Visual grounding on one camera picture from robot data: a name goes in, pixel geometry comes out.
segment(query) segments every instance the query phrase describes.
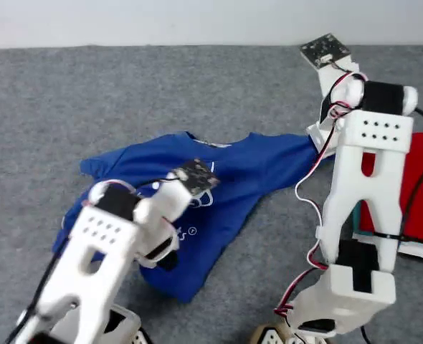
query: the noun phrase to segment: black cable tie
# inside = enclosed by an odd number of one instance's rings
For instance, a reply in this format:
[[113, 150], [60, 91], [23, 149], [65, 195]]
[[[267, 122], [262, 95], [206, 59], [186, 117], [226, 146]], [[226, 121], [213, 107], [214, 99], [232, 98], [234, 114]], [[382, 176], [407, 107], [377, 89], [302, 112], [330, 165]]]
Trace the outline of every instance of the black cable tie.
[[415, 236], [404, 235], [404, 234], [395, 235], [395, 234], [379, 233], [378, 231], [375, 231], [373, 235], [379, 238], [398, 240], [399, 242], [418, 242], [420, 244], [423, 244], [423, 239], [416, 238]]

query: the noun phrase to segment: gray carpet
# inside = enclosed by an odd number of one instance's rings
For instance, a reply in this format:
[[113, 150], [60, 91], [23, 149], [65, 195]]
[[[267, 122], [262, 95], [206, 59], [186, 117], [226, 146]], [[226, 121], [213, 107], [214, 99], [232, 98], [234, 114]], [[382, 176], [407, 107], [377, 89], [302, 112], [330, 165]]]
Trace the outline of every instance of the gray carpet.
[[[370, 78], [417, 87], [423, 108], [423, 47], [352, 51]], [[90, 182], [78, 173], [81, 158], [185, 129], [223, 143], [250, 131], [302, 133], [319, 102], [316, 73], [296, 48], [0, 51], [0, 343], [32, 297], [62, 215]], [[304, 192], [323, 202], [331, 171], [324, 165]], [[141, 316], [155, 343], [246, 343], [275, 319], [273, 306], [306, 268], [315, 220], [291, 188], [276, 192], [193, 302], [160, 296], [135, 265], [118, 302]], [[423, 262], [400, 257], [395, 276], [398, 301], [367, 326], [369, 337], [423, 343]], [[363, 343], [358, 331], [337, 341]]]

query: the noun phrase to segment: circuit board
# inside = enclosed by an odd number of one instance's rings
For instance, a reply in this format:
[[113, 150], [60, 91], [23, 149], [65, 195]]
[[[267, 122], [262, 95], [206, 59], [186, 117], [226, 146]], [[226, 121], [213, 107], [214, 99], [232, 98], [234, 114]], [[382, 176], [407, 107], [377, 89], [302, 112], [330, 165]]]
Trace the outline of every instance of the circuit board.
[[350, 55], [350, 50], [332, 34], [326, 34], [301, 45], [300, 53], [314, 68], [319, 70], [331, 62], [338, 61]]

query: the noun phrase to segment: white wire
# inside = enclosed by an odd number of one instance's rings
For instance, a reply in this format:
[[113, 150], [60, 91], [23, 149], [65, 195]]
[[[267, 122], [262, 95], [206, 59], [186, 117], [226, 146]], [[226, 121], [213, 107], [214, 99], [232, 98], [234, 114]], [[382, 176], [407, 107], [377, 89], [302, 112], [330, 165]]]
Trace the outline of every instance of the white wire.
[[126, 187], [130, 191], [131, 194], [134, 194], [136, 192], [136, 189], [133, 186], [131, 186], [126, 181], [121, 181], [120, 179], [108, 179], [107, 181], [103, 181], [103, 183], [120, 184], [120, 185]]
[[318, 245], [320, 244], [320, 240], [318, 239], [317, 242], [315, 243], [315, 245], [312, 246], [311, 249], [309, 249], [309, 252], [307, 252], [307, 255], [305, 256], [305, 260], [307, 260], [307, 263], [309, 263], [309, 265], [316, 267], [317, 269], [325, 269], [324, 267], [321, 267], [319, 264], [316, 264], [314, 262], [312, 262], [310, 255], [318, 248]]
[[321, 156], [318, 157], [318, 161], [315, 163], [315, 165], [311, 168], [311, 170], [304, 176], [304, 178], [302, 178], [300, 181], [298, 181], [298, 183], [295, 186], [295, 195], [296, 198], [302, 202], [306, 202], [309, 203], [311, 206], [313, 206], [313, 208], [315, 209], [317, 216], [318, 216], [318, 223], [320, 226], [323, 225], [323, 220], [321, 219], [321, 213], [320, 213], [320, 208], [318, 208], [318, 206], [315, 204], [314, 201], [310, 200], [310, 199], [304, 199], [303, 197], [299, 196], [298, 193], [298, 189], [299, 186], [306, 181], [307, 179], [309, 179], [310, 176], [312, 176], [313, 172], [317, 169], [318, 165], [320, 165], [321, 160], [323, 159], [323, 156], [325, 155], [326, 150], [322, 153]]

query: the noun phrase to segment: t-shirt sleeve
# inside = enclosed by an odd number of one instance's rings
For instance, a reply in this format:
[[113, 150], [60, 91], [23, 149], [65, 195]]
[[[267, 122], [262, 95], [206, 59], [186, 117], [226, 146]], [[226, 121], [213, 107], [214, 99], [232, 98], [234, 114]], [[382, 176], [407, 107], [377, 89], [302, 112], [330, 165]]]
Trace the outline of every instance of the t-shirt sleeve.
[[119, 148], [110, 152], [87, 158], [80, 163], [82, 173], [94, 179], [104, 178], [119, 163], [129, 159], [131, 163], [149, 156], [159, 147], [166, 147], [171, 135], [164, 135], [153, 140]]
[[88, 174], [94, 179], [102, 178], [111, 171], [116, 163], [118, 163], [126, 149], [127, 148], [119, 148], [81, 161], [81, 173]]
[[267, 152], [262, 173], [262, 192], [267, 194], [297, 183], [312, 167], [317, 150], [307, 135], [265, 137]]

